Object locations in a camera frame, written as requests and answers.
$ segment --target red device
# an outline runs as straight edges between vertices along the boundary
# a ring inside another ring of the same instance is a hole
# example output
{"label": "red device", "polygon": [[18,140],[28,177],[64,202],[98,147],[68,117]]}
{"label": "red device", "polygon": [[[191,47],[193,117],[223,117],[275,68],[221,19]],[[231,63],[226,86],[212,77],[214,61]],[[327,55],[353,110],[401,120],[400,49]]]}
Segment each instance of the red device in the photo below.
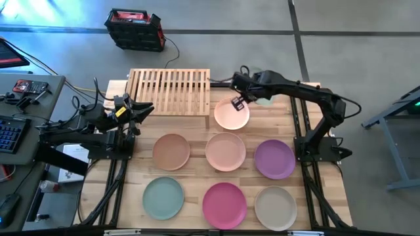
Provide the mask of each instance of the red device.
{"label": "red device", "polygon": [[161,52],[165,47],[160,18],[145,10],[112,9],[105,26],[122,49]]}

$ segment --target black bracket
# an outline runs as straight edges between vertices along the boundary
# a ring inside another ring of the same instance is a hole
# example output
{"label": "black bracket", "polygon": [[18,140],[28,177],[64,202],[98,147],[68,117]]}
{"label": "black bracket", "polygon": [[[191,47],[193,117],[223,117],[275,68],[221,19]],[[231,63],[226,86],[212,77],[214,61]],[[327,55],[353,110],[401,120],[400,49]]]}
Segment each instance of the black bracket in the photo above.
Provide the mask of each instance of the black bracket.
{"label": "black bracket", "polygon": [[300,162],[305,161],[327,161],[337,162],[352,155],[352,151],[337,146],[337,141],[334,137],[323,137],[319,145],[319,154],[311,154],[306,151],[304,145],[305,137],[295,137],[295,153],[296,160]]}

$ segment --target keyboard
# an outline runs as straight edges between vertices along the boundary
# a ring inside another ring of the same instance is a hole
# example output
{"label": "keyboard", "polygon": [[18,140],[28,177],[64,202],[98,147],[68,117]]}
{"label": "keyboard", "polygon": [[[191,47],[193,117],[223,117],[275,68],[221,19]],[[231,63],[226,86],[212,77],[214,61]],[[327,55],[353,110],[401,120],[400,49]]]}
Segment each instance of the keyboard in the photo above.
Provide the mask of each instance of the keyboard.
{"label": "keyboard", "polygon": [[30,123],[31,119],[0,115],[0,152],[15,154]]}

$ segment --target computer desk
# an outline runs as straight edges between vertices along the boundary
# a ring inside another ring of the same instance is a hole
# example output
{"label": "computer desk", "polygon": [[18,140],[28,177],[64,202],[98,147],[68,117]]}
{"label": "computer desk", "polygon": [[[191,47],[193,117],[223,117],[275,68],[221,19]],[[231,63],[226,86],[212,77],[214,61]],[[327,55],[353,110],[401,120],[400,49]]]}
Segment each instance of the computer desk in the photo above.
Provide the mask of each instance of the computer desk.
{"label": "computer desk", "polygon": [[[22,75],[0,73],[0,94],[12,92],[14,84],[19,79],[48,82],[48,89],[52,92],[52,94],[45,94],[39,99],[38,105],[29,105],[25,111],[30,115],[36,115],[50,119],[55,104],[58,100],[58,96],[60,95],[61,89],[64,85],[65,77],[55,75]],[[15,106],[0,102],[0,115],[10,116],[14,113],[18,113],[18,110],[15,108]],[[25,178],[26,174],[31,170],[32,165],[35,166],[17,192],[21,198],[18,204],[18,208],[16,209],[16,216],[14,217],[13,223],[5,229],[0,229],[0,233],[22,230],[28,212],[31,208],[33,197],[37,192],[39,181],[44,173],[46,166],[45,163],[34,163],[32,161],[38,148],[38,130],[36,130],[34,126],[40,125],[45,120],[25,115],[18,116],[31,119],[31,127],[27,131],[16,154],[11,155],[0,153],[0,164],[16,165],[16,172],[13,174],[12,180],[0,183],[0,198],[3,198],[7,194],[13,193],[14,190],[18,187],[19,183]]]}

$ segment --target gray floor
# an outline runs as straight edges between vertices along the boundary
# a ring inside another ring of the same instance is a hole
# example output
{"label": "gray floor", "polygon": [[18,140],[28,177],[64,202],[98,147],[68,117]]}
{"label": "gray floor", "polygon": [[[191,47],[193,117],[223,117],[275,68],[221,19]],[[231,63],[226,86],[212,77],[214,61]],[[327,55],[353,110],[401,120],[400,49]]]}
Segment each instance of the gray floor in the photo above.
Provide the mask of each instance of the gray floor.
{"label": "gray floor", "polygon": [[[2,24],[103,28],[112,7],[146,9],[162,18],[164,29],[176,30],[292,30],[287,0],[92,0],[40,1],[43,14],[29,10]],[[418,1],[295,0],[301,30],[306,31],[419,31]],[[37,56],[74,85],[92,87],[98,77],[105,90],[110,79],[126,79],[130,68],[162,68],[176,55],[170,43],[162,53],[123,51],[106,34],[6,33],[3,37]],[[240,65],[272,69],[289,79],[301,71],[292,35],[168,35],[179,47],[180,58],[170,68],[210,68],[214,79],[231,76]],[[360,229],[420,235],[420,187],[387,192],[399,180],[379,127],[364,130],[360,123],[385,109],[403,93],[419,85],[420,37],[302,37],[311,81],[361,103],[363,112],[343,123],[335,134],[352,157],[343,161],[344,182],[354,225]],[[19,68],[45,73],[34,66]],[[73,111],[71,91],[65,89],[53,119]],[[354,111],[348,105],[348,113]],[[420,161],[411,162],[418,174]],[[62,195],[46,196],[40,213],[50,222],[26,229],[68,226],[74,213],[78,185]]]}

